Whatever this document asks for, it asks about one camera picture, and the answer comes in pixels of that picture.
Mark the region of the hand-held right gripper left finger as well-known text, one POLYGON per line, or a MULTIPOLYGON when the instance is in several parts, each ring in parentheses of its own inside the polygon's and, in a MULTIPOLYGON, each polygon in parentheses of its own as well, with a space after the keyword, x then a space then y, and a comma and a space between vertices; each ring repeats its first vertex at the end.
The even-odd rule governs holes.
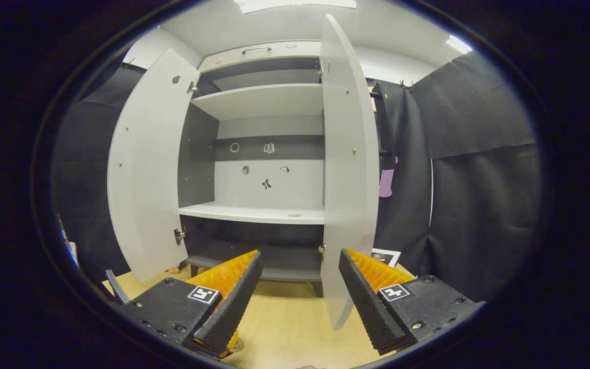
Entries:
POLYGON ((231 355, 263 272, 252 250, 186 281, 167 277, 121 306, 147 333, 215 359, 231 355))

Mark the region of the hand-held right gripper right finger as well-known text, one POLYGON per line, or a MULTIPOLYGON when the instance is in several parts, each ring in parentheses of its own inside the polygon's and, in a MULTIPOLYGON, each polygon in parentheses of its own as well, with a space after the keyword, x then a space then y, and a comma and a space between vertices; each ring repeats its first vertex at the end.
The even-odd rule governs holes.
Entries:
POLYGON ((415 278, 349 248, 341 251, 338 269, 381 355, 426 345, 481 309, 436 276, 415 278))

